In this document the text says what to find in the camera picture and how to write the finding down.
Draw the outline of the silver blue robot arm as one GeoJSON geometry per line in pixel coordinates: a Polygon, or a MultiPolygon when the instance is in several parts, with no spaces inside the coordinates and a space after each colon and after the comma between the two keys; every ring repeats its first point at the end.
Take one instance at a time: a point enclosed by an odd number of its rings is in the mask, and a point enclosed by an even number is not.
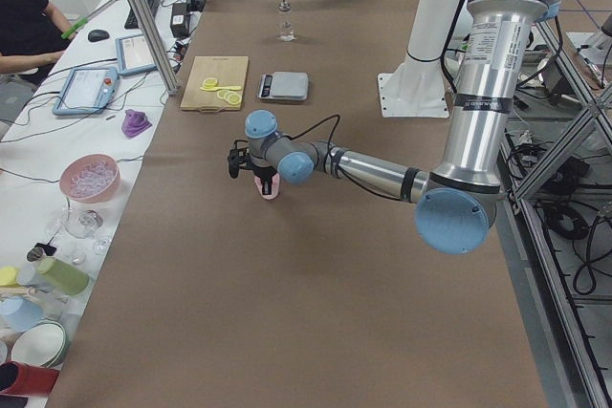
{"type": "Polygon", "coordinates": [[[560,0],[420,0],[404,62],[379,77],[387,118],[448,118],[442,160],[431,171],[334,145],[302,142],[257,110],[245,121],[229,173],[250,170],[264,196],[274,181],[303,183],[319,171],[393,201],[414,204],[415,226],[431,247],[464,254],[487,238],[501,183],[494,171],[514,104],[531,27],[560,0]]]}

